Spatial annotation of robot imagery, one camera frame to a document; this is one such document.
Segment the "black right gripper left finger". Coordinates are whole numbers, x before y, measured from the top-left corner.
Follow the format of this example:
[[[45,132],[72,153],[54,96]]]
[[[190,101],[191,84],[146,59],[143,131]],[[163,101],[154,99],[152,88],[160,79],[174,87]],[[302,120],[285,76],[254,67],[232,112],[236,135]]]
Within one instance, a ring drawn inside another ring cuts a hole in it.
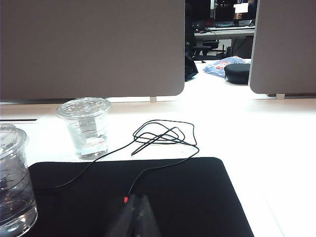
[[[131,237],[134,232],[134,219],[136,214],[136,197],[130,195],[124,198],[124,206],[110,224],[107,237]]]

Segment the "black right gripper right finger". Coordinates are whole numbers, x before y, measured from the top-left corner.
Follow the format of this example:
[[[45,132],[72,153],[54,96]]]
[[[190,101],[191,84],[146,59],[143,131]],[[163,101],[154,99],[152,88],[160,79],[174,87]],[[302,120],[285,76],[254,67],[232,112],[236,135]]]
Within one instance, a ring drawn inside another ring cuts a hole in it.
[[[161,233],[147,196],[141,196],[136,209],[134,236],[160,237]]]

